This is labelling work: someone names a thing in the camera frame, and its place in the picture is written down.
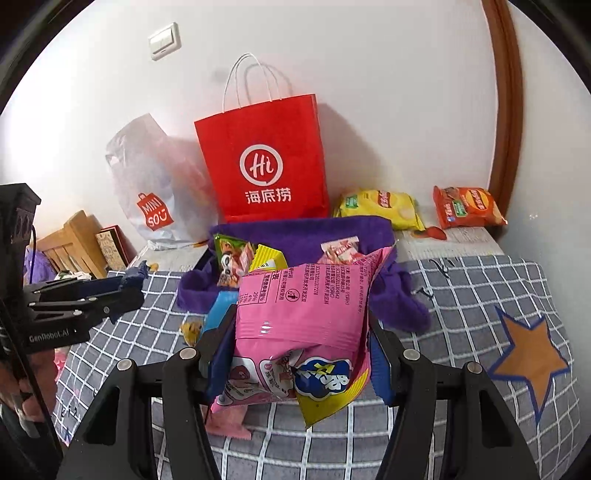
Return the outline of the yellow snack packet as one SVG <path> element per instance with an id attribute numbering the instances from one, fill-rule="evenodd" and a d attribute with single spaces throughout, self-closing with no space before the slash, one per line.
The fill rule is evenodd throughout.
<path id="1" fill-rule="evenodd" d="M 249 272 L 279 271 L 287 268 L 287 259 L 282 251 L 259 244 L 250 263 Z"/>

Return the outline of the green snack packet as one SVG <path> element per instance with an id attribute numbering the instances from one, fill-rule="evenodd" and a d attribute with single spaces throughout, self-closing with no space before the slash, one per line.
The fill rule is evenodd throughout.
<path id="1" fill-rule="evenodd" d="M 238 288 L 242 277 L 249 273 L 254 257 L 252 243 L 224 234 L 213 235 L 215 254 L 219 267 L 217 285 Z"/>

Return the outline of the white wall switch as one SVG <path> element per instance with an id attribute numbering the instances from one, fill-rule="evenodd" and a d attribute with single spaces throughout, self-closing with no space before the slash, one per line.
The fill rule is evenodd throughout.
<path id="1" fill-rule="evenodd" d="M 148 48 L 152 61 L 158 61 L 181 48 L 179 29 L 176 22 L 161 28 L 148 38 Z"/>

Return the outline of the magenta snack bag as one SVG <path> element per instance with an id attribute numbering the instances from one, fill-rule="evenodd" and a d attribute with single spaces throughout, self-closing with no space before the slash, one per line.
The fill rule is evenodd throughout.
<path id="1" fill-rule="evenodd" d="M 294 399 L 311 427 L 356 400 L 370 379 L 370 287 L 391 252 L 243 278 L 235 351 L 212 411 Z"/>

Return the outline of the grey checked tablecloth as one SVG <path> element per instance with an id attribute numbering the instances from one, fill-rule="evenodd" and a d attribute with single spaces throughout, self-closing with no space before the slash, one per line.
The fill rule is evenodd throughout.
<path id="1" fill-rule="evenodd" d="M 572 356 L 547 278 L 534 262 L 503 255 L 410 261 L 416 293 L 432 318 L 422 335 L 403 334 L 404 345 L 430 360 L 460 367 L 476 360 L 492 366 L 510 347 L 507 327 L 545 322 L 554 348 Z M 95 328 L 73 347 L 58 379 L 53 414 L 59 438 L 69 442 L 102 383 L 123 358 L 162 361 L 182 345 L 179 325 L 188 313 L 176 305 L 180 274 L 158 271 L 144 284 L 143 307 L 116 324 Z M 536 412 L 526 383 L 501 381 L 498 390 L 514 414 L 544 479 L 563 476 L 583 443 L 579 392 L 572 371 L 554 375 L 547 401 Z M 332 417 L 307 427 L 297 404 L 247 410 L 247 440 L 214 436 L 213 456 L 225 479 L 371 479 L 394 426 L 394 410 L 372 389 Z"/>

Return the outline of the red Haidilao paper bag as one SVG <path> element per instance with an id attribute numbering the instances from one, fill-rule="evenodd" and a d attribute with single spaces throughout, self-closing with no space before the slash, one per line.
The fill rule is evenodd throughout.
<path id="1" fill-rule="evenodd" d="M 194 127 L 223 222 L 329 216 L 314 94 L 223 108 Z"/>

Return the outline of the brown wooden door frame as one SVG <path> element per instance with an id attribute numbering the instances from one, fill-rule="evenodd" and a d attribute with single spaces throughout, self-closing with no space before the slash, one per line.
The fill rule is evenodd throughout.
<path id="1" fill-rule="evenodd" d="M 496 140 L 489 191 L 503 215 L 507 214 L 518 170 L 523 122 L 524 86 L 521 56 L 506 1 L 482 0 L 496 73 Z"/>

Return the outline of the blue tissue pack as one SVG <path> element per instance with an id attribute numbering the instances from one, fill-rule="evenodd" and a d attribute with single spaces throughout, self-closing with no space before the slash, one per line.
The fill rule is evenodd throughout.
<path id="1" fill-rule="evenodd" d="M 205 316 L 202 333 L 216 329 L 222 322 L 228 308 L 238 302 L 238 291 L 221 291 L 218 293 L 211 310 Z"/>

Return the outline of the white Miniso plastic bag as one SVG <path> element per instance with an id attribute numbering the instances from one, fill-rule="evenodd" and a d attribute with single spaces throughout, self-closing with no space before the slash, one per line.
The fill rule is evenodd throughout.
<path id="1" fill-rule="evenodd" d="M 156 249 L 205 241 L 217 205 L 204 163 L 154 118 L 133 119 L 107 143 L 105 160 L 125 217 Z"/>

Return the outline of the orange chips bag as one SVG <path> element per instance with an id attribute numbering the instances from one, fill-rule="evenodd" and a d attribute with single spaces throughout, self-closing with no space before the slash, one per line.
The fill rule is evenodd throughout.
<path id="1" fill-rule="evenodd" d="M 494 197 L 483 188 L 435 186 L 433 201 L 440 227 L 444 230 L 507 224 Z"/>

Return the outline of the yellow chips bag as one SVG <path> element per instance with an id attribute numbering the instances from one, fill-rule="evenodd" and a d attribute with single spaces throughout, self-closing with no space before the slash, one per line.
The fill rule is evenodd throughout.
<path id="1" fill-rule="evenodd" d="M 378 216 L 390 221 L 394 230 L 425 230 L 415 199 L 401 192 L 377 189 L 349 192 L 342 196 L 332 216 Z"/>

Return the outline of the red white jelly packet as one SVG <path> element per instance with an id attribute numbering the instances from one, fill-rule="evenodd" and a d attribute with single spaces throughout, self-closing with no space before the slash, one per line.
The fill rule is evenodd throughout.
<path id="1" fill-rule="evenodd" d="M 359 251 L 359 237 L 353 236 L 332 240 L 321 244 L 322 256 L 318 259 L 320 264 L 353 264 L 363 258 Z"/>

